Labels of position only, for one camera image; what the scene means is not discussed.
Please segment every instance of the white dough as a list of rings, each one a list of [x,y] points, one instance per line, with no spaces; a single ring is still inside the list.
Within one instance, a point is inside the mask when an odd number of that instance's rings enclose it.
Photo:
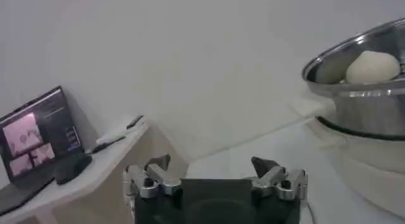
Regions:
[[[346,82],[383,82],[393,79],[400,71],[399,61],[393,55],[364,51],[347,69]]]

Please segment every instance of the white table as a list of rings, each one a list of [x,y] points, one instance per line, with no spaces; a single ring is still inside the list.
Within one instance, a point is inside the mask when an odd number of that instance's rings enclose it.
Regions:
[[[309,173],[308,201],[319,224],[405,223],[348,188],[333,167],[333,152],[324,144],[300,123],[200,159],[189,166],[187,178],[252,177],[256,175],[252,156],[274,159],[287,169],[303,168]]]
[[[52,209],[94,192],[148,128],[149,126],[144,123],[125,139],[94,154],[92,163],[79,177],[62,186],[52,182],[24,206],[1,216],[0,223],[16,223],[30,216],[36,216],[41,223],[57,224],[58,222],[51,212]]]

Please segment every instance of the laptop screen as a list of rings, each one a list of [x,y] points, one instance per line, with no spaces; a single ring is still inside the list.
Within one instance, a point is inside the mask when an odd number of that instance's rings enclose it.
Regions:
[[[83,151],[61,87],[0,119],[1,156],[11,181]]]

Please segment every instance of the laptop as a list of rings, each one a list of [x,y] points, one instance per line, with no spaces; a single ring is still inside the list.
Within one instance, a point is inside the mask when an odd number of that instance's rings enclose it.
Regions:
[[[58,163],[84,153],[61,87],[0,118],[0,153],[11,182],[0,190],[4,215],[51,183]]]

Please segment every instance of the stainless steel pot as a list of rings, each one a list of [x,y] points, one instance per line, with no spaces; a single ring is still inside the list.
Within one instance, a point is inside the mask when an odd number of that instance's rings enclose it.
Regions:
[[[350,38],[310,61],[302,77],[315,94],[333,99],[336,112],[326,121],[355,134],[405,140],[405,76],[388,82],[348,84],[349,65],[365,50],[405,61],[405,18]]]

